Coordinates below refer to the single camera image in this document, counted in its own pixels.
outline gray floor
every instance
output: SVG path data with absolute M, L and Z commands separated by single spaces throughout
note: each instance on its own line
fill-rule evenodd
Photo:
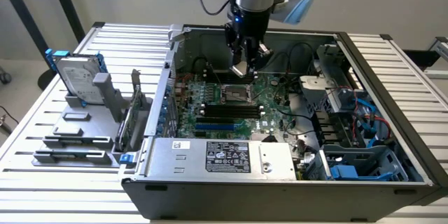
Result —
M 29 107 L 33 105 L 41 90 L 37 86 L 40 74 L 48 69 L 45 62 L 36 60 L 1 60 L 0 66 L 12 75 L 12 82 L 0 83 L 0 105 L 5 107 L 11 115 L 20 121 Z M 8 118 L 8 125 L 15 128 L 15 121 Z M 7 136 L 0 134 L 0 146 Z

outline black pole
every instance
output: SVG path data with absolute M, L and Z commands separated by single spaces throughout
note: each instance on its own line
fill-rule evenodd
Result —
M 23 0 L 9 0 L 12 3 L 12 6 L 17 12 L 17 15 L 20 17 L 20 20 L 27 28 L 27 31 L 29 33 L 29 36 L 36 44 L 37 50 L 44 58 L 44 61 L 48 65 L 49 70 L 41 74 L 37 80 L 37 85 L 41 89 L 45 89 L 48 83 L 51 82 L 53 76 L 56 75 L 56 72 L 52 70 L 49 66 L 49 62 L 45 59 L 45 50 L 48 49 L 48 44 L 44 40 L 43 34 L 40 33 L 39 27 L 36 25 L 33 16 L 29 13 L 29 10 L 27 8 L 27 5 Z
M 77 13 L 76 13 L 76 9 L 73 6 L 73 2 L 72 0 L 59 0 L 59 2 L 61 3 L 63 9 L 64 9 L 64 13 L 65 13 L 65 17 L 68 19 L 69 22 L 69 26 L 72 27 L 72 31 L 76 37 L 76 40 L 79 43 L 81 43 L 84 37 L 85 37 L 85 33 L 83 30 L 83 25 L 81 22 L 79 21 L 79 17 L 77 17 Z

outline white wall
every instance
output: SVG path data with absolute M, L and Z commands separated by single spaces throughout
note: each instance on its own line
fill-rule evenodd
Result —
M 204 0 L 216 10 L 225 0 Z M 73 49 L 75 36 L 57 0 L 25 0 L 51 47 Z M 141 24 L 209 24 L 225 15 L 208 16 L 199 0 L 73 0 L 85 31 L 95 21 Z M 7 0 L 0 0 L 0 58 L 39 59 L 29 36 Z M 448 0 L 316 0 L 304 22 L 289 29 L 391 34 L 403 48 L 425 49 L 435 36 L 448 36 Z

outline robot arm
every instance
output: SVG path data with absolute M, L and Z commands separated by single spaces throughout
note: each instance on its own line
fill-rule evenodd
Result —
M 240 76 L 268 63 L 273 51 L 264 44 L 269 19 L 297 24 L 313 0 L 229 0 L 227 44 L 233 54 L 232 71 Z

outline power supply label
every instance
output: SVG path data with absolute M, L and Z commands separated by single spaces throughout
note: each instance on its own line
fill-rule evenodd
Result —
M 207 142 L 209 173 L 251 173 L 249 143 Z

